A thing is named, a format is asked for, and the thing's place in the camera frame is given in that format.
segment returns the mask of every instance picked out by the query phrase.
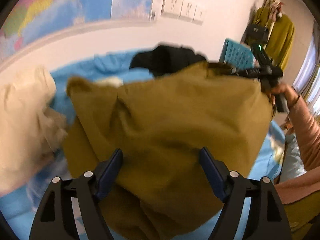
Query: black handbag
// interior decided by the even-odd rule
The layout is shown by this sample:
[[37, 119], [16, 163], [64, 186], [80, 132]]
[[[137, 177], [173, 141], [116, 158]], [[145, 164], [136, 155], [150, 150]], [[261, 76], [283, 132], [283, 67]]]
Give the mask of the black handbag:
[[267, 0], [264, 1], [261, 13], [258, 17], [258, 19], [256, 20], [255, 23], [250, 24], [247, 27], [247, 37], [250, 37], [252, 39], [254, 39], [256, 42], [262, 43], [262, 44], [267, 44], [268, 43], [268, 37], [269, 37], [269, 29], [268, 29], [268, 20], [266, 23], [266, 26], [260, 26], [260, 17], [262, 14], [262, 11], [264, 9], [264, 7], [266, 6]]

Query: light switch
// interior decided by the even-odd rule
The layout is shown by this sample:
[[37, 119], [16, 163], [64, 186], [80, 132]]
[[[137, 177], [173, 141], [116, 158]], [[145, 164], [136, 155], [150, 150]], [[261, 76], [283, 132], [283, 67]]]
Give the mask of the light switch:
[[183, 1], [180, 17], [193, 20], [196, 12], [196, 4], [187, 0]]
[[202, 8], [201, 6], [197, 6], [193, 21], [202, 23], [205, 19], [206, 14], [206, 9]]
[[161, 14], [171, 14], [179, 16], [183, 0], [164, 0]]

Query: silver screw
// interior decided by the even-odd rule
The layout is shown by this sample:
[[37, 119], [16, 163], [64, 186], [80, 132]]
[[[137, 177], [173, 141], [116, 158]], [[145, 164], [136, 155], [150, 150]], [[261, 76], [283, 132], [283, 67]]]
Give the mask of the silver screw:
[[239, 176], [239, 173], [236, 172], [236, 171], [231, 171], [230, 172], [230, 176], [233, 177], [233, 178], [237, 178]]
[[262, 181], [263, 181], [264, 183], [269, 183], [269, 182], [270, 182], [270, 179], [269, 179], [268, 177], [263, 177], [263, 178], [262, 178]]
[[86, 172], [84, 173], [84, 176], [85, 176], [86, 178], [90, 178], [92, 175], [93, 175], [93, 172], [92, 172], [92, 171], [86, 171]]
[[60, 178], [59, 177], [54, 177], [53, 179], [52, 179], [52, 182], [53, 183], [58, 183], [60, 181]]

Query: blue bedsheet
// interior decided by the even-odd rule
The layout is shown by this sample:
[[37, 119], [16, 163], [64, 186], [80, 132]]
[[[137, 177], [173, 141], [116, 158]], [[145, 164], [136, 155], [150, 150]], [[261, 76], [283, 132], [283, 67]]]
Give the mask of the blue bedsheet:
[[[66, 115], [69, 124], [73, 122], [76, 114], [65, 92], [67, 80], [71, 76], [82, 76], [91, 81], [117, 76], [124, 82], [143, 81], [153, 78], [146, 69], [136, 68], [129, 70], [132, 57], [136, 53], [137, 51], [128, 51], [95, 56], [92, 59], [70, 64], [52, 72], [57, 86], [57, 93], [51, 107]], [[252, 167], [249, 178], [260, 179], [262, 176], [275, 178], [280, 173], [281, 147], [284, 147], [284, 134], [275, 122], [271, 122], [268, 135]], [[60, 176], [63, 179], [71, 178], [63, 152], [57, 151], [55, 154], [56, 161], [46, 166], [27, 185], [0, 198], [0, 210], [20, 240], [28, 240], [36, 208], [51, 179], [55, 176]], [[242, 238], [249, 206], [250, 200], [246, 200], [236, 239]], [[87, 238], [76, 203], [74, 203], [74, 208], [76, 210], [75, 218], [80, 239], [85, 240]], [[176, 236], [174, 240], [207, 240], [218, 216], [219, 214], [194, 232]], [[118, 234], [111, 233], [115, 240], [123, 240]]]

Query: pink sleeve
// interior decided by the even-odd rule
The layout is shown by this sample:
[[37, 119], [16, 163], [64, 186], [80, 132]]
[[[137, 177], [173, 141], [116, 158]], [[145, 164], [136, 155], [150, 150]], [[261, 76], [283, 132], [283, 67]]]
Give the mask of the pink sleeve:
[[289, 117], [297, 136], [304, 168], [310, 171], [320, 166], [320, 126], [302, 97], [290, 109]]

